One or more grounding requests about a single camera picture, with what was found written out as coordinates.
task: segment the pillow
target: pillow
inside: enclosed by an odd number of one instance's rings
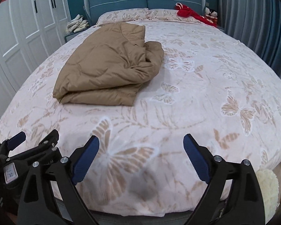
[[[169,21],[183,21],[190,23],[198,23],[201,22],[193,17],[183,18],[177,15],[177,10],[175,9],[150,9],[148,12],[148,18],[150,20],[169,20]]]
[[[108,25],[117,22],[135,21],[135,20],[146,20],[148,19],[147,8],[132,8],[118,11],[111,11],[102,14],[97,21],[98,25]]]

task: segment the silver bolt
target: silver bolt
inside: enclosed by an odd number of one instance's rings
[[[39,162],[34,162],[34,163],[32,164],[32,166],[33,166],[33,167],[37,167],[39,164],[40,164]]]
[[[66,162],[68,162],[68,158],[67,157],[63,157],[63,158],[61,158],[61,163],[66,163]]]
[[[214,160],[216,162],[221,162],[222,161],[222,158],[220,156],[214,156]]]
[[[251,162],[250,162],[249,160],[247,160],[247,159],[244,159],[243,162],[244,162],[244,164],[245,164],[246,166],[251,165]]]

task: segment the blue curtain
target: blue curtain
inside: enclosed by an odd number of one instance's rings
[[[281,2],[219,0],[219,25],[262,58],[281,78]]]

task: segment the folded brown puffer jacket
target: folded brown puffer jacket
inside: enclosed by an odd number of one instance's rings
[[[145,43],[145,26],[105,25],[67,60],[53,97],[60,103],[132,106],[142,84],[158,74],[163,56],[159,42]]]

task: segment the red cloth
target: red cloth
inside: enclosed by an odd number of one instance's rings
[[[195,19],[207,24],[207,25],[211,25],[216,27],[216,24],[209,22],[206,18],[200,16],[199,14],[197,14],[194,10],[190,9],[188,6],[183,5],[181,3],[176,3],[175,9],[179,10],[177,12],[177,15],[180,17],[194,17]]]

